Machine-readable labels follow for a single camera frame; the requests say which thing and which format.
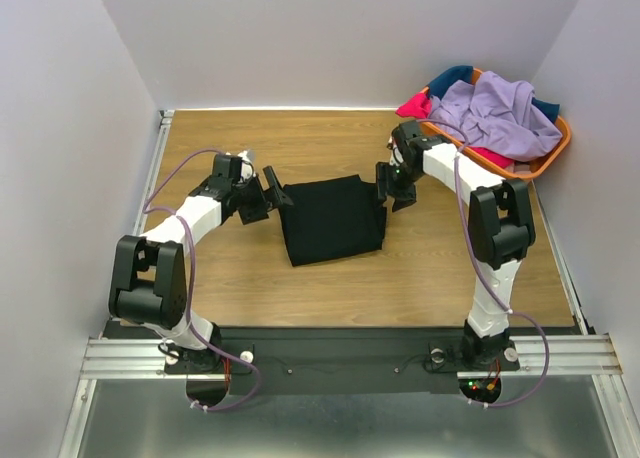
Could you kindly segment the black t shirt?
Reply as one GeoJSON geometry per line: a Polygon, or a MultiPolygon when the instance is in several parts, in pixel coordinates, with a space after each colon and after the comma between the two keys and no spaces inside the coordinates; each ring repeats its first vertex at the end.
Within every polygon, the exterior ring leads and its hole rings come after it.
{"type": "Polygon", "coordinates": [[[293,204],[279,210],[284,242],[294,267],[349,258],[380,250],[387,209],[376,185],[351,175],[290,184],[293,204]]]}

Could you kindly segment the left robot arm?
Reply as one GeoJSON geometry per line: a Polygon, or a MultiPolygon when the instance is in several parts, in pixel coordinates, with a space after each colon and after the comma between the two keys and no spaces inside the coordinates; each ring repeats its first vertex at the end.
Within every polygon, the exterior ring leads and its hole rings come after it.
{"type": "Polygon", "coordinates": [[[159,225],[118,241],[110,314],[158,334],[170,366],[207,373],[228,365],[219,327],[192,309],[195,246],[233,215],[248,225],[291,203],[272,167],[255,170],[251,151],[216,153],[210,175],[178,209],[166,208],[159,225]]]}

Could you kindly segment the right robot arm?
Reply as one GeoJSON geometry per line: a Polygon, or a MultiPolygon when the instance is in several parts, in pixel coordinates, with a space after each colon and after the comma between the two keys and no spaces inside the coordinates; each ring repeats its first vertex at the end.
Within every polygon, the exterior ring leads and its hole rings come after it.
{"type": "Polygon", "coordinates": [[[455,193],[463,236],[476,274],[473,303],[460,345],[436,347],[436,367],[460,364],[482,368],[501,358],[515,360],[509,337],[513,283],[536,239],[527,184],[505,179],[466,157],[442,134],[425,134],[408,121],[391,133],[391,158],[376,165],[380,202],[393,201],[400,211],[417,201],[417,181],[430,176],[455,193]]]}

